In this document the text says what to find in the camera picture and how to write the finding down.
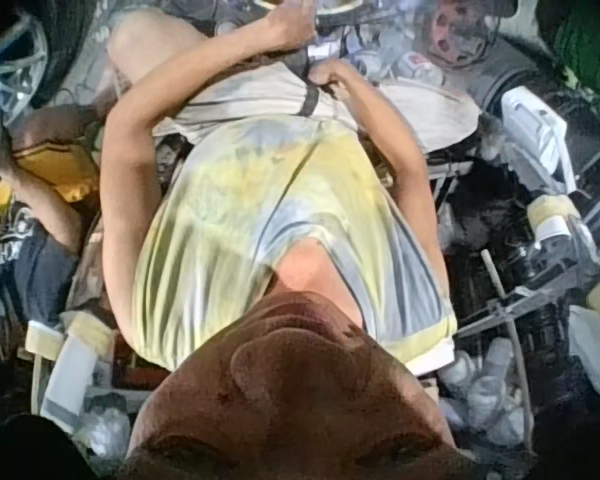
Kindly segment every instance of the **knee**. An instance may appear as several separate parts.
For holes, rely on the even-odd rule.
[[[109,57],[116,63],[116,59],[123,58],[130,49],[137,46],[138,41],[147,35],[147,32],[159,27],[165,14],[157,8],[144,8],[125,14],[113,26],[111,37],[107,43]]]

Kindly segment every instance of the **metal rod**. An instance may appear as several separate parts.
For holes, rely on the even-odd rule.
[[[482,256],[482,260],[487,267],[487,272],[489,272],[489,277],[491,278],[491,282],[498,292],[500,300],[504,300],[507,295],[504,291],[502,281],[500,280],[500,275],[496,270],[496,266],[493,263],[493,259],[491,258],[489,250],[482,250],[480,255]],[[507,321],[505,322],[505,325],[507,327],[507,333],[511,338],[511,343],[513,344],[516,370],[518,373],[518,379],[520,380],[520,388],[522,389],[522,407],[524,409],[524,445],[527,451],[533,455],[533,413],[531,410],[529,380],[527,379],[527,369],[524,364],[522,345],[520,345],[520,337],[518,336],[518,330],[516,329],[515,321],[510,315],[507,315]]]

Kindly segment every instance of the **person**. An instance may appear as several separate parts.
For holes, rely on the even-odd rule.
[[[104,279],[124,338],[168,370],[287,292],[325,297],[403,363],[456,329],[427,164],[402,115],[343,61],[308,84],[278,57],[253,60],[308,42],[314,10],[285,3],[214,38],[156,9],[113,28],[132,87],[105,126]],[[390,193],[358,124],[395,172]],[[152,135],[175,132],[195,147],[163,199]]]
[[[173,370],[138,415],[120,478],[466,473],[403,364],[455,328],[409,126],[347,64],[312,71],[391,162],[389,196],[339,104],[318,94],[295,115],[302,81],[241,64],[311,40],[314,8],[285,3],[211,39],[150,9],[113,31],[110,57],[133,86],[105,126],[105,283],[125,339]],[[156,128],[196,143],[164,199]]]
[[[12,137],[0,116],[0,304],[20,324],[54,325],[64,310],[86,229],[69,202],[98,185],[77,138],[97,118],[90,108],[46,108]]]

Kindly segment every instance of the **strap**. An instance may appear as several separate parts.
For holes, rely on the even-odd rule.
[[[320,91],[315,85],[307,84],[307,96],[304,99],[302,108],[298,112],[300,117],[310,117],[318,105],[318,99],[320,98]]]

